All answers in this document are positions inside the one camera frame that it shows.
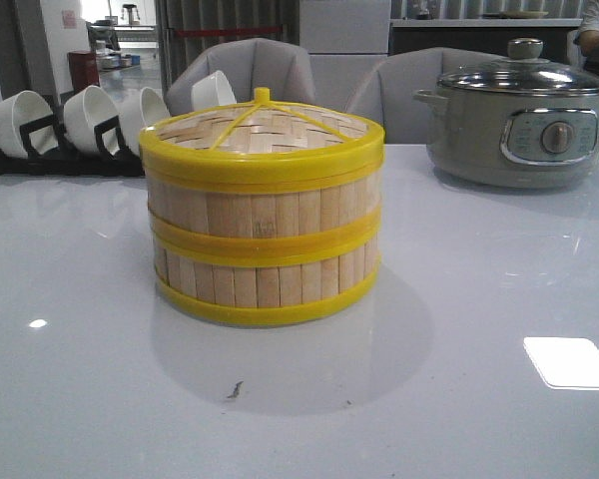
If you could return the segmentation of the grey electric cooker pot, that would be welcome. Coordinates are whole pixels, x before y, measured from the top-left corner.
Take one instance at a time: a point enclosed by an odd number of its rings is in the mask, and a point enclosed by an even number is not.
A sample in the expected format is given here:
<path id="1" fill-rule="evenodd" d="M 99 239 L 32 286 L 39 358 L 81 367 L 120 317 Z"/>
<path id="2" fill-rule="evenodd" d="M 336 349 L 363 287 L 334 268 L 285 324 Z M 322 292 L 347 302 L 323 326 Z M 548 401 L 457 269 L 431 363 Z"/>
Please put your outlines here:
<path id="1" fill-rule="evenodd" d="M 554 189 L 599 167 L 599 95 L 438 88 L 413 97 L 431 110 L 430 159 L 453 176 L 489 186 Z"/>

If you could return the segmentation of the white refrigerator cabinet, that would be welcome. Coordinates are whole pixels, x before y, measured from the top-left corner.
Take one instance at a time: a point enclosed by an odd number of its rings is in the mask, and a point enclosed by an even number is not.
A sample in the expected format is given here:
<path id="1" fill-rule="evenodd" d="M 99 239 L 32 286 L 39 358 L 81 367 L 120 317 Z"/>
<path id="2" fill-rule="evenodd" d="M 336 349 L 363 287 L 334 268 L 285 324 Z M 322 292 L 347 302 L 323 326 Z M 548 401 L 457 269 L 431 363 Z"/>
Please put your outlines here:
<path id="1" fill-rule="evenodd" d="M 300 1 L 299 44 L 310 56 L 315 102 L 342 111 L 388 54 L 389 1 Z"/>

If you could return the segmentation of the glass cooker lid grey knob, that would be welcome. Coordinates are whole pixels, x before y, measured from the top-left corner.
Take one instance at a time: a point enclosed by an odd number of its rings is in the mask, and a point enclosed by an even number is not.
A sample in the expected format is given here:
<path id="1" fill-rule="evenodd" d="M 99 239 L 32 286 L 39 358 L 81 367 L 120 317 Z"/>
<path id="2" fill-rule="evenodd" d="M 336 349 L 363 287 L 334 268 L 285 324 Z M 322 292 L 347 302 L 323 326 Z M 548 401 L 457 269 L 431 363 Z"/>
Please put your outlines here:
<path id="1" fill-rule="evenodd" d="M 543 41 L 508 41 L 507 57 L 459 67 L 443 74 L 439 86 L 488 93 L 526 96 L 599 95 L 599 76 L 540 55 Z"/>

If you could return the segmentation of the bamboo steamer lid yellow rim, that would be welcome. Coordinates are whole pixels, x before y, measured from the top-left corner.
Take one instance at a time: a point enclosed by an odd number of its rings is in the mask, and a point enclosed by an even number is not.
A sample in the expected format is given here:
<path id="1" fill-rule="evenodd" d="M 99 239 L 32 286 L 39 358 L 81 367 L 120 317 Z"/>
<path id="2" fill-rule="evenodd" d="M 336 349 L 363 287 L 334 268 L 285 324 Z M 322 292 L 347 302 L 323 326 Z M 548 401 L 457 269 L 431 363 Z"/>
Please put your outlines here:
<path id="1" fill-rule="evenodd" d="M 184 188 L 272 194 L 335 187 L 381 168 L 384 129 L 369 119 L 257 88 L 245 103 L 172 117 L 141 131 L 148 177 Z"/>

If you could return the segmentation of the bamboo steamer tray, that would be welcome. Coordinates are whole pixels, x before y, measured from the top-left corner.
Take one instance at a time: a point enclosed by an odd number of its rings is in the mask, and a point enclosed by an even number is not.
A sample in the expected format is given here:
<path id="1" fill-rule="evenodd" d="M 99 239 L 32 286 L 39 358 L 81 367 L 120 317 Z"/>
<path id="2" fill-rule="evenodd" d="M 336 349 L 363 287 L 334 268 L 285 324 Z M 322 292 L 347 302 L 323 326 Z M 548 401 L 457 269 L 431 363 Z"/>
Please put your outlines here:
<path id="1" fill-rule="evenodd" d="M 337 313 L 372 289 L 379 266 L 378 234 L 334 257 L 258 267 L 199 262 L 154 242 L 162 296 L 185 313 L 237 326 L 277 327 Z"/>
<path id="2" fill-rule="evenodd" d="M 158 238 L 203 254 L 291 254 L 360 244 L 380 223 L 381 172 L 349 183 L 285 193 L 226 193 L 148 179 Z"/>

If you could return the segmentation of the white bowl right upright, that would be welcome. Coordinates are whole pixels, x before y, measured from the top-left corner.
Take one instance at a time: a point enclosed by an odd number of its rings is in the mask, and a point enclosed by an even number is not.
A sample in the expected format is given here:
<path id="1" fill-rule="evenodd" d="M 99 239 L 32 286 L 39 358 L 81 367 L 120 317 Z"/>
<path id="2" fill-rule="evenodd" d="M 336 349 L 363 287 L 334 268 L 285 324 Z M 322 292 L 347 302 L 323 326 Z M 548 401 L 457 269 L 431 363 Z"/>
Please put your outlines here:
<path id="1" fill-rule="evenodd" d="M 234 90 L 221 70 L 196 82 L 191 88 L 191 103 L 194 111 L 235 104 Z"/>

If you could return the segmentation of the black bowl rack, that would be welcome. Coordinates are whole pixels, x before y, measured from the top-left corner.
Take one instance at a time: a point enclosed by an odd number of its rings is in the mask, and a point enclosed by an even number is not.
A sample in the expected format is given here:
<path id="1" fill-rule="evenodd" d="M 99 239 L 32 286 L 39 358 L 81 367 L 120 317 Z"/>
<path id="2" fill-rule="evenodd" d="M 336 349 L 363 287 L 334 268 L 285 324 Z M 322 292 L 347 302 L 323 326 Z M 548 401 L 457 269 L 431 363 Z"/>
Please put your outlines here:
<path id="1" fill-rule="evenodd" d="M 126 145 L 119 116 L 94 128 L 99 155 L 81 153 L 69 140 L 64 121 L 53 113 L 26 123 L 20 134 L 27 159 L 6 156 L 0 150 L 0 175 L 60 175 L 141 177 L 141 160 Z"/>

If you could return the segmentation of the white bowl far left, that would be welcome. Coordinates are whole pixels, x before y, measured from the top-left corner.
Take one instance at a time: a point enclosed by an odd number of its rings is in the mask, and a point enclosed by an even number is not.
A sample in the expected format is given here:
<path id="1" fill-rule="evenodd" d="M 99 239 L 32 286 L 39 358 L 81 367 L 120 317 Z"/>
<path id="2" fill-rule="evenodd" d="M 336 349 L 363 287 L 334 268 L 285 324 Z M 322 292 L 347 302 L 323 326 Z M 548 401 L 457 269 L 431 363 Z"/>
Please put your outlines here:
<path id="1" fill-rule="evenodd" d="M 20 127 L 53 113 L 38 93 L 24 90 L 0 103 L 0 150 L 9 157 L 27 159 Z"/>

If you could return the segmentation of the red bin in background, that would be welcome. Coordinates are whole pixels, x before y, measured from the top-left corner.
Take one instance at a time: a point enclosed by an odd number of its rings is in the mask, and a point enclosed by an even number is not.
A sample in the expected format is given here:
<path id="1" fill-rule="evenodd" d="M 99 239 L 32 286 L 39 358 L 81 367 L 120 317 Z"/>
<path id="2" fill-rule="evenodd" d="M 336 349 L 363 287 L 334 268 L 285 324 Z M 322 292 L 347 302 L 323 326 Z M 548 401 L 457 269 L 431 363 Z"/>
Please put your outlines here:
<path id="1" fill-rule="evenodd" d="M 100 85 L 96 54 L 81 50 L 67 53 L 73 91 L 79 93 L 88 86 Z"/>

